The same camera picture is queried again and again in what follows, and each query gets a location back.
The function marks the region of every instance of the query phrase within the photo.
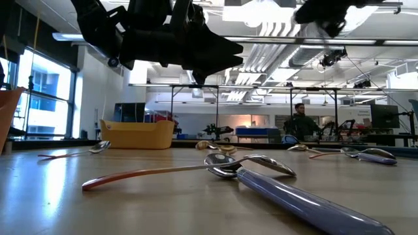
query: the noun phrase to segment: cable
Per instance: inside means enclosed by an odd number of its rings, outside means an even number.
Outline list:
[[[362,75],[367,78],[367,75],[365,73],[363,73],[363,71],[348,56],[347,56],[347,59],[350,60],[350,62],[362,73]],[[371,83],[373,83],[373,85],[378,87],[378,89],[380,89],[380,87],[376,83],[374,83],[371,79],[369,79],[369,81]],[[386,93],[384,91],[381,91],[381,92],[383,92],[383,94],[385,94],[389,99],[391,99],[393,102],[395,102],[399,107],[403,108],[406,112],[409,112],[405,107],[403,107],[398,101],[396,101],[394,98],[392,98],[388,93]],[[402,127],[404,128],[404,130],[406,132],[409,132],[409,133],[411,132],[411,130],[409,128],[407,128],[407,125],[401,119],[399,119],[399,122],[401,123]]]
[[[29,105],[29,103],[31,102],[31,99],[32,99],[32,90],[33,90],[33,60],[35,58],[35,53],[37,51],[39,21],[40,21],[40,19],[39,19],[39,13],[38,13],[37,26],[35,28],[35,39],[33,40],[31,75],[29,76],[29,84],[28,84],[29,95],[26,98],[26,107],[25,107],[25,112],[27,110],[27,115],[25,117],[25,122],[26,122],[25,140],[27,140],[27,132],[28,132],[28,129],[29,129],[29,109],[30,109],[30,107],[28,107],[28,105]]]

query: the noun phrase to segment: green shirt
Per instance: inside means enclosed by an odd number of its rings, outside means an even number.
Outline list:
[[[293,134],[298,140],[304,140],[305,136],[313,135],[314,131],[321,130],[312,118],[304,114],[293,114],[292,126]]]

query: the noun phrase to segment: metal pole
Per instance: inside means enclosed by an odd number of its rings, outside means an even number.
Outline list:
[[[293,119],[293,98],[292,98],[292,93],[293,93],[293,89],[290,89],[290,120],[289,120],[289,125],[290,125],[290,134],[293,134],[293,124],[292,124],[292,119]]]
[[[218,121],[219,121],[219,88],[217,88],[217,93],[216,93],[216,128],[218,125]]]
[[[338,107],[337,107],[337,90],[334,90],[334,101],[335,101],[335,133],[338,137]]]
[[[174,102],[174,86],[171,86],[171,116],[172,116],[172,104]]]

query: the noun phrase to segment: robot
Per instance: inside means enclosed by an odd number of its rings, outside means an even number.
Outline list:
[[[127,10],[110,11],[99,0],[71,2],[84,39],[110,58],[111,67],[132,69],[136,59],[181,65],[204,84],[208,75],[242,64],[235,55],[243,47],[211,32],[192,0],[177,0],[174,8],[171,0],[130,0]]]
[[[295,21],[299,24],[315,22],[328,36],[337,37],[346,26],[344,20],[350,6],[357,8],[382,3],[385,0],[307,0],[295,12]]]

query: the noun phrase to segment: blue plastic handle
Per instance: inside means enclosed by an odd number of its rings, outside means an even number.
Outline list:
[[[332,235],[393,235],[382,223],[318,196],[242,168],[238,179],[320,230]]]
[[[390,158],[381,157],[379,155],[373,155],[373,154],[368,154],[368,153],[359,153],[358,158],[361,160],[372,161],[375,163],[381,163],[385,165],[387,164],[395,165],[396,163],[398,163],[398,161],[395,159],[390,159]]]

